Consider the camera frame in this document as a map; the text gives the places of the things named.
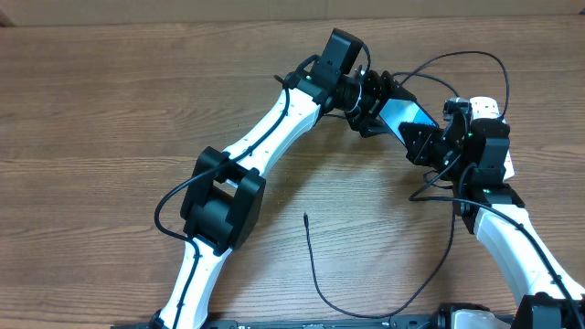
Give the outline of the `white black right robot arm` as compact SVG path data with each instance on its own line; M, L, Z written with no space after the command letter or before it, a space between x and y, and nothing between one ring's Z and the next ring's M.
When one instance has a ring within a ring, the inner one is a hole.
M441 128L425 111L399 122L396 133L415 165L452 182L455 215L488 250L515 298L514 328L581 328L584 288L552 256L526 205L506 181L514 175L510 127L488 97L445 102Z

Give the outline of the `blue Galaxy smartphone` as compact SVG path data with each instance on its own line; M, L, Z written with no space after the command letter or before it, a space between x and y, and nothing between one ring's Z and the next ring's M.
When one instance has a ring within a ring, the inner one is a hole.
M439 124L416 101L388 99L378 116L402 144L405 142L399 131L399 125L403 122L439 127Z

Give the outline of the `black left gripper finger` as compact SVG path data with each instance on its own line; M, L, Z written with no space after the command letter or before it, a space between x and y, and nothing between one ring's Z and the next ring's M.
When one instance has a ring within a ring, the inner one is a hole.
M381 134L391 134L391 130L384 122L372 117L366 117L359 124L358 131L363 138Z
M392 74L385 70L381 75L383 81L383 95L392 100L416 101L414 94L406 90Z

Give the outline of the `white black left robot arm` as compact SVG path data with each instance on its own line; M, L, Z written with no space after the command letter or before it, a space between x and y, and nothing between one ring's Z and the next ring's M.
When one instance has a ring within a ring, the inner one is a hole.
M350 72L364 42L334 29L322 54L313 54L280 81L269 112L240 140L218 151L206 148L192 176L174 187L154 210L155 226L185 244L175 287L152 328L200 328L219 272L229 254L252 232L261 210L266 176L287 149L328 112L344 112L364 137L386 133L389 116L415 106L388 72Z

